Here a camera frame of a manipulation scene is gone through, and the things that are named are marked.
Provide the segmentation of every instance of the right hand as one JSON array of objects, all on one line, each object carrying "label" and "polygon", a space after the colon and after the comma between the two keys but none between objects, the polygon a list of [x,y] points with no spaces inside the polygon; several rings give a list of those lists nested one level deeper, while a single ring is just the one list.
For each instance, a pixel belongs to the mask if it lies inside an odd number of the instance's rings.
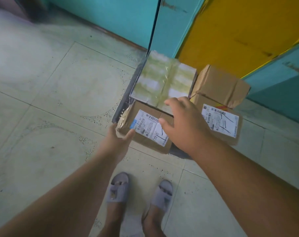
[{"label": "right hand", "polygon": [[210,127],[196,106],[187,98],[179,97],[165,100],[171,107],[174,126],[160,118],[159,123],[171,141],[191,157],[203,147],[203,143],[213,138]]}]

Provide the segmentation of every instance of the plastic-wrapped package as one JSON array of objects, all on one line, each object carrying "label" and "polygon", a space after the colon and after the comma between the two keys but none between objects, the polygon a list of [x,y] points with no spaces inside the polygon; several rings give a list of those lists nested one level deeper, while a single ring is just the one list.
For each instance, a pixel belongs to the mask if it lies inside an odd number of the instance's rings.
[{"label": "plastic-wrapped package", "polygon": [[171,97],[179,98],[189,96],[196,69],[183,63],[176,62],[172,65],[167,82],[160,95],[157,108],[172,115],[171,108],[164,104]]},{"label": "plastic-wrapped package", "polygon": [[151,51],[131,97],[157,107],[171,66],[176,61],[176,59],[170,59],[157,51]]}]

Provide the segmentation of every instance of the slipper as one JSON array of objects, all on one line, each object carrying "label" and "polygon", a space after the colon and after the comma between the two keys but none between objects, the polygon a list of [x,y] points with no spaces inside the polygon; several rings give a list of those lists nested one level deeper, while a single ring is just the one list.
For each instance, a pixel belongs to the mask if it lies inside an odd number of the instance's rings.
[{"label": "slipper", "polygon": [[108,187],[107,202],[124,202],[128,201],[129,181],[128,174],[121,172],[113,177]]},{"label": "slipper", "polygon": [[151,204],[166,212],[168,210],[171,198],[172,184],[168,180],[164,179],[159,186],[157,186]]}]

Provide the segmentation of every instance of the yellow door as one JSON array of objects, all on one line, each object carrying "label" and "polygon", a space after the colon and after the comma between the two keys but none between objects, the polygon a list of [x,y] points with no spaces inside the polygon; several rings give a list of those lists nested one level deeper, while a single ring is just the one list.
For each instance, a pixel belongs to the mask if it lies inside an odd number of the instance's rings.
[{"label": "yellow door", "polygon": [[239,78],[299,39],[299,0],[206,0],[178,53],[202,70],[215,65]]}]

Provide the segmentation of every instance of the tiled floor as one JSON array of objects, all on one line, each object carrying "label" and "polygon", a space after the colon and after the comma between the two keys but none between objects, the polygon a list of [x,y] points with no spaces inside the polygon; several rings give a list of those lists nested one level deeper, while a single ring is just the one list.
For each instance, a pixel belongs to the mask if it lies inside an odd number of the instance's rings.
[{"label": "tiled floor", "polygon": [[[39,25],[0,11],[0,226],[89,158],[143,56],[59,11]],[[299,124],[249,100],[236,111],[244,123],[235,148],[299,188]],[[174,186],[168,236],[245,236],[192,160],[133,142],[120,171],[132,181],[122,236],[142,236],[161,179]],[[104,220],[105,203],[91,237]]]}]

